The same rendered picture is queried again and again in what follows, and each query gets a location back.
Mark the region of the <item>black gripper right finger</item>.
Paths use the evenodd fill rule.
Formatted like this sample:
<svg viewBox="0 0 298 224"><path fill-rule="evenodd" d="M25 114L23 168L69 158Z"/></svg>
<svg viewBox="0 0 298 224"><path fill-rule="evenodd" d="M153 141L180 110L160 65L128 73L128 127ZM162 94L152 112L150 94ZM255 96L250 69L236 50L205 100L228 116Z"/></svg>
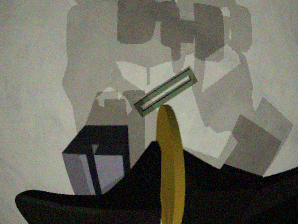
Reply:
<svg viewBox="0 0 298 224"><path fill-rule="evenodd" d="M298 194L298 167L243 180L184 151L185 205L181 224L249 224L255 214Z"/></svg>

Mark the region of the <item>gold coin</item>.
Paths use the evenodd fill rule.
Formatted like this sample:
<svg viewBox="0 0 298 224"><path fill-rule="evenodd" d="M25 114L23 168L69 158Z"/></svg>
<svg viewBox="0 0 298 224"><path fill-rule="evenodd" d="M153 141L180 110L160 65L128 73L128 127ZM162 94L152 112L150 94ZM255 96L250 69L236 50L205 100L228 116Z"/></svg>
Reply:
<svg viewBox="0 0 298 224"><path fill-rule="evenodd" d="M161 148L161 222L181 224L185 205L185 159L180 125L170 105L157 112L156 140Z"/></svg>

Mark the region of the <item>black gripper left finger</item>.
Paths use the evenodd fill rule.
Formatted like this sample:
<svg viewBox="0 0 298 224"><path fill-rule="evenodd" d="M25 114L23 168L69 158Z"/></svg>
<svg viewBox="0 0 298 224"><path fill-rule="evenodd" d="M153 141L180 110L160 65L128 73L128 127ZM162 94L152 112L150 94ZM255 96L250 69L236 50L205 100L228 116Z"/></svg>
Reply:
<svg viewBox="0 0 298 224"><path fill-rule="evenodd" d="M128 175L104 194L29 189L15 204L28 224L161 224L161 148L150 141Z"/></svg>

